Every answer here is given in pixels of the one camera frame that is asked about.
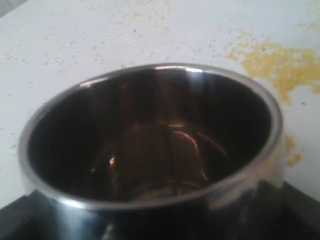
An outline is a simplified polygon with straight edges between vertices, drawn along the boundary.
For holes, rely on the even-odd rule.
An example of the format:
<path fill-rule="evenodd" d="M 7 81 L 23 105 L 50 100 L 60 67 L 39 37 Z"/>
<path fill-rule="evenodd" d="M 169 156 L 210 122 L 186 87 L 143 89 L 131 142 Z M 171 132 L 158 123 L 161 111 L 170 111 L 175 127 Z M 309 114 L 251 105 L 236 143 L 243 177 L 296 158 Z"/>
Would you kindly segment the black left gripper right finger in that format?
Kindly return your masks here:
<path fill-rule="evenodd" d="M 320 202 L 285 183 L 283 186 L 281 240 L 318 240 Z"/>

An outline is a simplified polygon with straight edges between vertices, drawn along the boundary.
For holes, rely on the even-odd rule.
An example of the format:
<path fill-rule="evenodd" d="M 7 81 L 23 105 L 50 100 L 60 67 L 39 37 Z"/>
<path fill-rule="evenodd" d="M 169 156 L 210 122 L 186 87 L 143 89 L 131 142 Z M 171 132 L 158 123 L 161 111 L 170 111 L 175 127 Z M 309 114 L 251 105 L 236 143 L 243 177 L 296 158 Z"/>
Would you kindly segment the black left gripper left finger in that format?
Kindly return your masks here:
<path fill-rule="evenodd" d="M 0 209 L 2 240 L 49 240 L 50 198 L 38 190 Z"/>

